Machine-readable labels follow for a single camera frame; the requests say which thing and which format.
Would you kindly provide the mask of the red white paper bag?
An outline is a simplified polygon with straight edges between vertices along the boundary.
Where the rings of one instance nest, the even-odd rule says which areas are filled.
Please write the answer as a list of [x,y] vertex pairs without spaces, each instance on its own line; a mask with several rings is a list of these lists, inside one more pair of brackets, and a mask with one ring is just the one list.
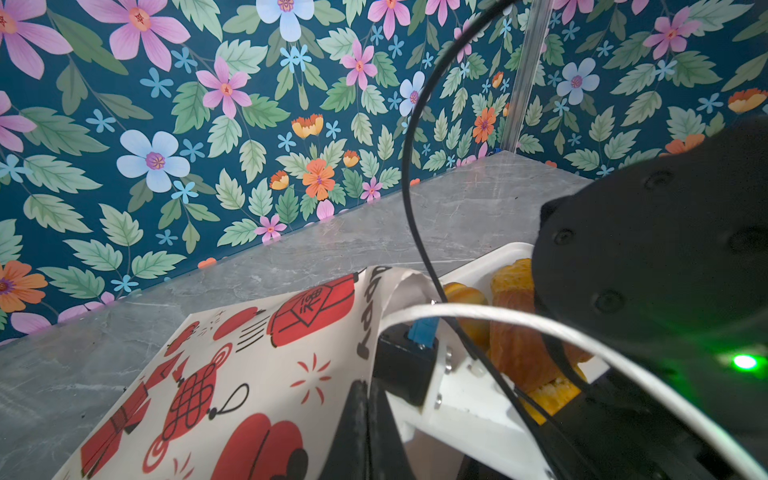
[[356,269],[189,316],[59,470],[62,479],[319,479],[350,385],[372,385],[395,306],[493,306],[419,271]]

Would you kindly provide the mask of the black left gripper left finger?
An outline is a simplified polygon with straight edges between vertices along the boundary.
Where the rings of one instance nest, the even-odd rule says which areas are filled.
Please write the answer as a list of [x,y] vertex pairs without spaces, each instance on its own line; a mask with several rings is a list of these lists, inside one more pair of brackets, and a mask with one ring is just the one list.
[[368,478],[368,385],[356,380],[344,404],[320,480]]

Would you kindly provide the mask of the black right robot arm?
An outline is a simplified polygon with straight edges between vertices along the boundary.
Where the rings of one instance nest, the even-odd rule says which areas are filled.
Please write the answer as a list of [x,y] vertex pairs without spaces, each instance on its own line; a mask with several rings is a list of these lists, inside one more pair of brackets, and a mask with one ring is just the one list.
[[383,319],[355,477],[766,477],[765,117],[546,203],[532,275]]

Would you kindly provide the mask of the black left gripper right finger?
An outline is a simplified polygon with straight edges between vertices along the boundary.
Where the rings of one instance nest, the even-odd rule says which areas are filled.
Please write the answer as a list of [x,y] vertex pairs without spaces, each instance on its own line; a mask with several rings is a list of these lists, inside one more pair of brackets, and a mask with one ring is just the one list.
[[369,478],[375,480],[415,480],[386,390],[377,380],[368,397]]

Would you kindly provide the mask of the orange brown croissant bread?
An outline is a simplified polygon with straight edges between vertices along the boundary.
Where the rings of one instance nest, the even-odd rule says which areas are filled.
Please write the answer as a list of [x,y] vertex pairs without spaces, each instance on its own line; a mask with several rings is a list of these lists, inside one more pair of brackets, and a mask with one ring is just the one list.
[[[491,278],[492,305],[534,313],[534,281],[529,258],[497,270]],[[577,395],[578,387],[550,357],[540,332],[527,327],[493,322],[490,328],[490,359],[493,365],[531,396],[535,393]]]

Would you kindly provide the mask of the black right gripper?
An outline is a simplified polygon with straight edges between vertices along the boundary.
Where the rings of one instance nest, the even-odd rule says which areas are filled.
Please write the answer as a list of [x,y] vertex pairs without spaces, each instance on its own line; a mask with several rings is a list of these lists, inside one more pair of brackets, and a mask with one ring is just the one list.
[[610,408],[580,393],[528,426],[491,375],[437,359],[426,402],[388,393],[419,479],[738,479],[713,447],[648,400]]

